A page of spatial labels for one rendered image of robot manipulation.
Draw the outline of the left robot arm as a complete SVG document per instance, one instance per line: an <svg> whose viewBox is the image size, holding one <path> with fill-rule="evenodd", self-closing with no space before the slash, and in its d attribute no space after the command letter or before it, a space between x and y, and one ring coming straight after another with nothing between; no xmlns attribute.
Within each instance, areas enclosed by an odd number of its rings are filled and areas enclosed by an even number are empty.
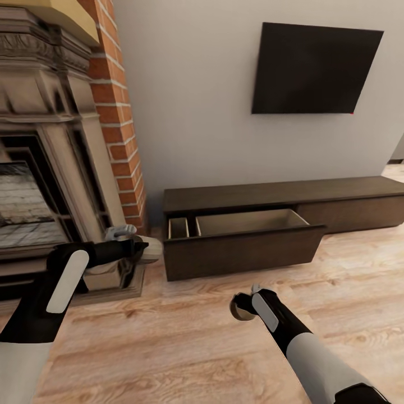
<svg viewBox="0 0 404 404"><path fill-rule="evenodd" d="M121 241L134 225L107 229L105 242L56 245L0 334L0 404L31 404L52 344L86 269L134 256L148 242Z"/></svg>

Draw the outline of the pillar candle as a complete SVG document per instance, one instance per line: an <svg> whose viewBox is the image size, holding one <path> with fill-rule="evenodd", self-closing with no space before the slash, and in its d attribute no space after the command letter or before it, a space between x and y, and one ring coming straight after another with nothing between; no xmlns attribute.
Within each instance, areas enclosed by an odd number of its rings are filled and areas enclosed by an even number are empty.
<svg viewBox="0 0 404 404"><path fill-rule="evenodd" d="M138 251L134 256L130 256L129 258L125 258L128 263L132 264L148 264L155 263L160 260L162 257L163 244L159 239L142 236L142 235L131 235L130 240L134 240L135 242L148 242L149 246L145 249Z"/></svg>
<svg viewBox="0 0 404 404"><path fill-rule="evenodd" d="M233 317L237 320L240 321L248 321L248 320L253 320L257 315L251 314L246 310L242 310L237 307L237 304L233 302L233 299L231 300L231 303L229 304L229 309L231 310L231 313Z"/></svg>

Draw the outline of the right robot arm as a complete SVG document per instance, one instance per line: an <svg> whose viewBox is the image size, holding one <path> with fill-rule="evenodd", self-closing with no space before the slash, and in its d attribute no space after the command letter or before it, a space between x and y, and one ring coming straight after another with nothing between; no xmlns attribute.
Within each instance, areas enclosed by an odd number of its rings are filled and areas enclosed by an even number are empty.
<svg viewBox="0 0 404 404"><path fill-rule="evenodd" d="M268 287L233 298L237 307L260 316L289 361L312 404L391 404L369 379L330 350Z"/></svg>

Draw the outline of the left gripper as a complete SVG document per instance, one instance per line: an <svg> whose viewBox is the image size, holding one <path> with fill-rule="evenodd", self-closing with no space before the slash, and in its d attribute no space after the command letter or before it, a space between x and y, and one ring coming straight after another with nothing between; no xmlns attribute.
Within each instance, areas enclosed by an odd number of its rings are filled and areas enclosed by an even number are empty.
<svg viewBox="0 0 404 404"><path fill-rule="evenodd" d="M107 241L105 242L107 251L107 259L105 263L117 261L123 258L134 256L138 251L141 251L149 246L148 242L135 242L134 240L125 241Z"/></svg>

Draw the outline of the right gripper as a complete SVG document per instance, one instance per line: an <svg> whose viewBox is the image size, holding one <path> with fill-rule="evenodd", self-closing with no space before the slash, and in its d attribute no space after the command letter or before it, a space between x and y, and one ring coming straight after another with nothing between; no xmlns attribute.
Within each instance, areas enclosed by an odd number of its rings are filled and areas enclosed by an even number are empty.
<svg viewBox="0 0 404 404"><path fill-rule="evenodd" d="M249 313L256 315L256 313L250 307L251 298L252 296L250 296L249 294L239 293L238 295L234 296L233 302L237 304L238 308L246 310Z"/></svg>

